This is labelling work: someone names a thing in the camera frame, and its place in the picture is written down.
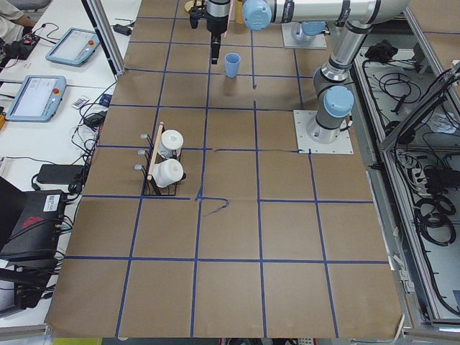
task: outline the red logo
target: red logo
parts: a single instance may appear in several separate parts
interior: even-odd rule
[[[44,221],[44,219],[40,217],[31,216],[28,219],[26,219],[24,223],[22,223],[22,228],[27,228],[29,226],[32,226],[38,223],[39,221]]]

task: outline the blue cup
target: blue cup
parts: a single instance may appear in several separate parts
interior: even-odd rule
[[[235,78],[238,74],[239,63],[242,61],[242,57],[231,52],[225,55],[225,74],[229,78]]]

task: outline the white table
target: white table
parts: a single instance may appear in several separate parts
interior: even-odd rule
[[[18,84],[4,84],[0,93],[14,95],[19,89]],[[79,88],[67,87],[56,115],[48,123],[32,122],[7,122],[0,131],[0,157],[23,157],[28,156],[38,160],[49,160],[58,164],[70,164],[80,157],[81,150],[70,142],[70,137],[75,126],[80,121],[78,110],[70,105],[79,96],[87,96],[92,101],[104,91],[103,88]],[[9,108],[12,100],[0,96],[0,104]],[[106,109],[102,106],[94,106],[91,111]],[[84,135],[84,139],[93,136],[90,131]],[[21,190],[32,190],[31,177],[38,173],[41,162],[32,160],[7,160],[6,168],[1,174],[3,178]],[[62,186],[46,185],[43,189],[56,189]],[[69,205],[65,214],[73,218],[77,203]],[[58,249],[65,252],[69,234],[61,235]],[[46,313],[51,300],[41,300],[36,308],[26,309],[6,318],[0,318],[0,327],[31,326],[44,323]]]
[[[110,24],[128,24],[126,21],[119,21],[116,18],[134,20],[142,0],[103,0],[103,6]],[[89,18],[81,0],[54,0],[47,11],[38,21],[34,29],[40,28],[44,23],[55,23],[59,30],[51,34],[51,37],[61,37],[71,27],[81,29],[92,29]],[[55,27],[47,25],[38,30],[38,35],[46,37]],[[129,43],[129,36],[114,33],[120,53],[125,55]],[[99,46],[88,61],[81,67],[72,67],[58,63],[51,63],[45,59],[52,44],[40,40],[32,54],[25,61],[18,61],[16,65],[3,70],[0,73],[0,80],[23,81],[26,75],[63,75],[70,86],[85,86],[105,88],[115,81],[106,56]]]

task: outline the wooden stick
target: wooden stick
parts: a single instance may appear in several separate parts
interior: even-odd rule
[[[153,179],[153,167],[155,166],[155,160],[157,160],[158,147],[160,146],[161,134],[163,133],[163,127],[165,124],[163,121],[158,125],[157,136],[155,137],[155,143],[153,144],[152,156],[150,156],[149,172],[147,173],[148,181]]]

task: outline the black laptop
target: black laptop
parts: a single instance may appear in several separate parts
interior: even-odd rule
[[[22,192],[0,177],[0,258],[11,262],[54,257],[64,198],[61,190]]]

